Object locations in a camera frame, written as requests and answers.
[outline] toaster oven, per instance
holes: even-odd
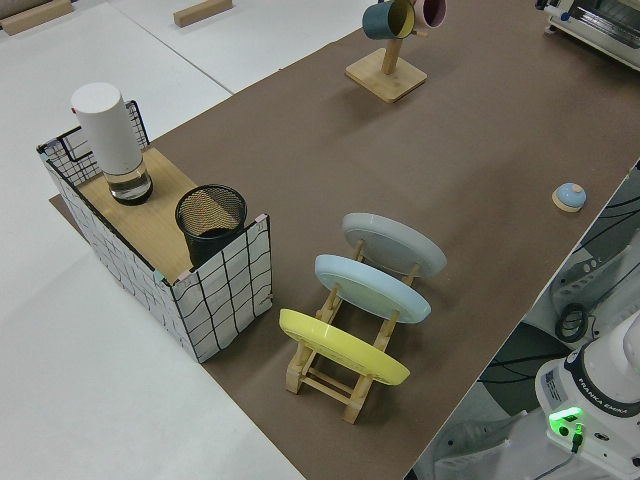
[[[640,0],[538,0],[559,28],[640,70]]]

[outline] white table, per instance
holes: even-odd
[[[180,28],[173,12],[199,0],[109,1],[233,93],[360,28],[375,3],[235,0],[230,10]]]
[[[112,82],[155,138],[229,93],[113,6],[0,32],[0,478],[298,479],[49,205],[35,147]]]

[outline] brown table mat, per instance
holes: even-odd
[[[394,105],[344,75],[383,46],[355,32],[153,142],[272,217],[274,308],[204,368],[307,478],[402,478],[636,161],[638,74],[545,22],[532,2],[450,1],[404,42],[429,78]],[[551,202],[567,181],[588,193],[578,214]],[[350,254],[340,225],[357,211],[423,232],[449,264],[414,284],[433,313],[387,350],[411,376],[374,385],[352,426],[329,397],[285,391],[295,344],[277,320],[321,306],[314,259]],[[379,327],[348,305],[335,324],[371,341]]]

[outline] pink mug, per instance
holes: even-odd
[[[416,27],[436,28],[444,21],[447,0],[415,0]]]

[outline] black mesh cup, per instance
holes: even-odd
[[[203,185],[187,192],[176,206],[176,223],[198,268],[244,230],[247,204],[224,185]]]

